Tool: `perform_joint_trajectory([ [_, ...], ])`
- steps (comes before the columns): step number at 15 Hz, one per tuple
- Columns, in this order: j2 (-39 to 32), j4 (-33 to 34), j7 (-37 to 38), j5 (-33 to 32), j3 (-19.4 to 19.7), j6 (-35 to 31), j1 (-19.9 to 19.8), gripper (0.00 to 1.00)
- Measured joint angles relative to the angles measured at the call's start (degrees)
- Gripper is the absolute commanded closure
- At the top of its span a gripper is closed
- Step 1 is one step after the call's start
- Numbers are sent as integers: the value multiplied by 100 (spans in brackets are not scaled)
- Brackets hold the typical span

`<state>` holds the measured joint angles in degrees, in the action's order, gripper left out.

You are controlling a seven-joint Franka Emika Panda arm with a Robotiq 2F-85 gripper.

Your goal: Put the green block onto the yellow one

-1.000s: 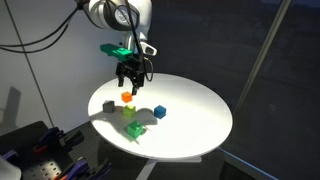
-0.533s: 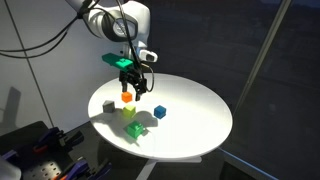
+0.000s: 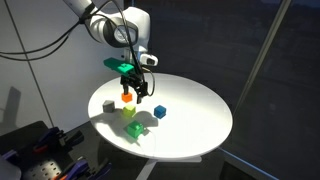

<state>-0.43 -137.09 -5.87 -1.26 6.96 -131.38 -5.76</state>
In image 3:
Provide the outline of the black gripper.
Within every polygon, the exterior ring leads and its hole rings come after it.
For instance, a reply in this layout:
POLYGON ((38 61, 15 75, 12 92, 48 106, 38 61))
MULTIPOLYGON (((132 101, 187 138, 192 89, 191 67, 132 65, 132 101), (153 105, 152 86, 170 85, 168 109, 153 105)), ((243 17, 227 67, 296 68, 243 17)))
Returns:
POLYGON ((142 75, 121 76, 120 84, 123 86, 124 94, 129 93, 129 87, 137 90, 137 103, 140 104, 146 96, 146 82, 142 75))

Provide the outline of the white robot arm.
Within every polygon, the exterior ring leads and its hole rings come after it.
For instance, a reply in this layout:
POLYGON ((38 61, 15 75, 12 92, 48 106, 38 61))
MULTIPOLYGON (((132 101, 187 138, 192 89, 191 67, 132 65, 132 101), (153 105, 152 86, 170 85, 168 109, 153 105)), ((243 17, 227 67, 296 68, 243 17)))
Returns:
POLYGON ((148 53, 149 14, 132 6, 122 10, 115 0, 106 0, 100 7, 92 0, 63 1, 79 17, 94 40, 124 49, 123 60, 108 58, 104 61, 106 67, 121 75, 123 94, 128 95, 129 88, 133 88, 137 103, 145 96, 152 96, 143 73, 144 66, 158 65, 158 58, 148 53))

